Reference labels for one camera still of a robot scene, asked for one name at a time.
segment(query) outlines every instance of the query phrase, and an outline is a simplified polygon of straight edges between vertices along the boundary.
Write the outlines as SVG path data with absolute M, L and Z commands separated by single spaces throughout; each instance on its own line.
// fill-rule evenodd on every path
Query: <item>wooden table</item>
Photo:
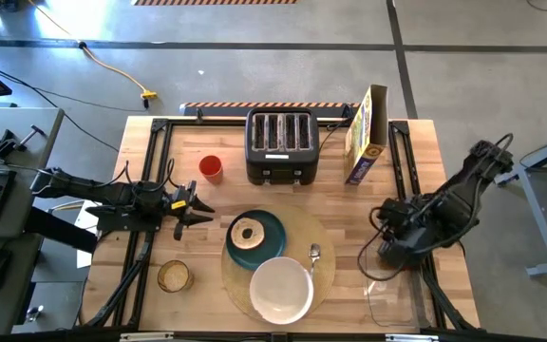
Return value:
M 115 174 L 123 169 L 125 161 L 129 161 L 131 178 L 138 180 L 141 177 L 152 119 L 128 118 Z M 434 123 L 415 120 L 409 121 L 409 126 L 422 191 L 432 192 L 446 180 Z M 322 129 L 321 139 L 326 134 L 328 132 Z M 370 208 L 386 198 L 397 198 L 389 151 L 382 154 L 359 186 L 345 186 L 342 181 L 344 138 L 345 129 L 339 129 L 327 140 L 314 184 L 254 186 L 246 178 L 243 127 L 175 127 L 170 147 L 170 156 L 176 160 L 172 178 L 176 183 L 198 181 L 200 199 L 217 213 L 214 221 L 186 229 L 182 241 L 172 237 L 176 219 L 164 220 L 149 265 L 140 329 L 303 333 L 414 331 L 409 327 L 382 327 L 373 322 L 365 297 L 366 278 L 356 266 L 360 248 L 374 233 L 368 223 Z M 224 181 L 219 186 L 211 185 L 198 172 L 199 160 L 209 154 L 218 155 L 223 161 Z M 296 205 L 316 216 L 332 238 L 336 253 L 337 269 L 327 299 L 313 313 L 282 329 L 241 312 L 227 295 L 220 272 L 225 232 L 233 218 L 256 206 L 271 203 Z M 84 320 L 94 316 L 119 283 L 128 236 L 126 232 L 114 233 L 99 244 L 85 286 Z M 438 249 L 434 257 L 441 287 L 466 320 L 478 326 L 461 249 L 458 246 Z M 168 294 L 158 286 L 158 270 L 171 259 L 184 261 L 195 275 L 193 287 L 186 292 Z M 130 315 L 134 293 L 133 285 L 126 301 L 124 321 Z M 375 314 L 409 314 L 398 313 L 403 307 L 394 305 L 402 302 L 405 296 L 408 296 L 407 291 L 392 291 L 384 298 L 384 305 L 378 307 L 382 310 Z

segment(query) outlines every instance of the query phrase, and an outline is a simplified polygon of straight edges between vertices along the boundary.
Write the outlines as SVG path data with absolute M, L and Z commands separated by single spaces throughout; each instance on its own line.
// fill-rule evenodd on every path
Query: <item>yellow cable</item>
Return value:
M 113 66 L 109 66 L 109 65 L 106 65 L 105 63 L 99 61 L 96 57 L 94 57 L 94 55 L 92 54 L 92 52 L 90 51 L 89 48 L 87 47 L 84 47 L 82 48 L 82 50 L 87 53 L 87 55 L 92 59 L 92 61 L 96 62 L 97 64 L 99 64 L 100 66 L 102 67 L 106 67 L 108 68 L 109 70 L 111 71 L 115 71 L 117 73 L 119 73 L 120 75 L 122 76 L 125 76 L 126 78 L 128 78 L 130 81 L 134 82 L 137 86 L 139 86 L 141 89 L 142 89 L 142 92 L 145 93 L 145 92 L 148 92 L 149 90 L 147 90 L 147 88 L 145 88 L 144 86 L 142 86 L 139 81 L 135 80 L 132 76 L 128 75 L 127 73 L 117 69 L 117 68 L 114 68 Z
M 52 24 L 56 25 L 59 29 L 61 29 L 64 33 L 66 33 L 69 37 L 71 37 L 73 40 L 75 40 L 78 44 L 81 44 L 82 41 L 80 41 L 79 39 L 75 38 L 69 31 L 67 31 L 65 28 L 63 28 L 62 26 L 58 25 L 58 23 L 56 23 L 56 21 L 54 21 L 54 19 L 52 19 L 52 17 L 50 17 L 49 15 L 47 15 L 47 13 L 45 13 L 42 9 L 40 9 L 37 5 L 35 5 L 35 3 L 33 2 L 33 0 L 28 0 L 37 10 L 39 10 L 40 12 L 42 12 L 42 14 L 45 15 L 45 17 L 47 19 L 49 19 L 50 22 L 52 22 Z M 88 55 L 88 57 L 90 57 L 90 59 L 94 62 L 96 62 L 99 66 L 101 67 L 104 67 L 104 68 L 107 68 L 111 71 L 114 71 L 114 72 L 117 72 L 119 73 L 120 75 L 124 76 L 125 78 L 127 78 L 128 80 L 132 81 L 135 85 L 139 86 L 141 89 L 142 89 L 142 94 L 141 94 L 141 97 L 144 99 L 144 100 L 147 100 L 147 99 L 155 99 L 158 97 L 158 94 L 155 92 L 155 91 L 151 91 L 151 90 L 148 90 L 146 87 L 144 87 L 143 85 L 141 85 L 141 83 L 139 83 L 139 81 L 137 81 L 134 77 L 130 76 L 129 74 L 127 74 L 126 72 L 124 71 L 121 71 L 113 66 L 110 66 L 110 65 L 107 65 L 103 62 L 101 62 L 98 58 L 96 58 L 94 56 L 94 54 L 92 54 L 92 52 L 90 51 L 89 48 L 87 48 L 87 46 L 84 44 L 81 49 L 85 52 L 85 54 Z

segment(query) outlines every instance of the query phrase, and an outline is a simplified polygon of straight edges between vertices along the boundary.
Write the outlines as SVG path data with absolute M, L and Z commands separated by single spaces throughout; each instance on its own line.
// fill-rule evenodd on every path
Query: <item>metal stand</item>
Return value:
M 538 202 L 536 192 L 529 181 L 530 175 L 528 174 L 529 169 L 541 169 L 541 166 L 545 164 L 547 164 L 547 146 L 524 158 L 521 162 L 515 163 L 512 172 L 495 177 L 495 184 L 503 186 L 511 180 L 519 179 L 547 249 L 547 221 L 543 214 L 543 208 Z M 546 275 L 547 263 L 528 267 L 527 274 L 529 276 Z

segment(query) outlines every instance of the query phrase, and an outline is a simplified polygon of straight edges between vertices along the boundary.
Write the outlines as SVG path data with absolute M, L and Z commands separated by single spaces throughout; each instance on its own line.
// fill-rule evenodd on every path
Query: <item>woven placemat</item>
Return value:
M 282 222 L 287 239 L 283 256 L 297 260 L 306 270 L 309 271 L 311 268 L 311 259 L 308 256 L 311 244 L 320 245 L 321 256 L 316 261 L 313 272 L 313 302 L 307 313 L 310 314 L 322 304 L 332 287 L 336 270 L 332 241 L 322 223 L 299 208 L 288 205 L 265 205 L 256 209 L 268 211 Z M 224 245 L 221 272 L 225 289 L 236 306 L 248 316 L 265 321 L 251 303 L 249 288 L 254 272 L 236 264 Z

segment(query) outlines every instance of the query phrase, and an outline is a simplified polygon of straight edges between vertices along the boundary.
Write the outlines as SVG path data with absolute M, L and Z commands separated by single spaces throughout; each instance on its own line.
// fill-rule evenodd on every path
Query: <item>black toaster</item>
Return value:
M 318 121 L 307 108 L 255 108 L 246 117 L 252 184 L 310 184 L 318 169 Z

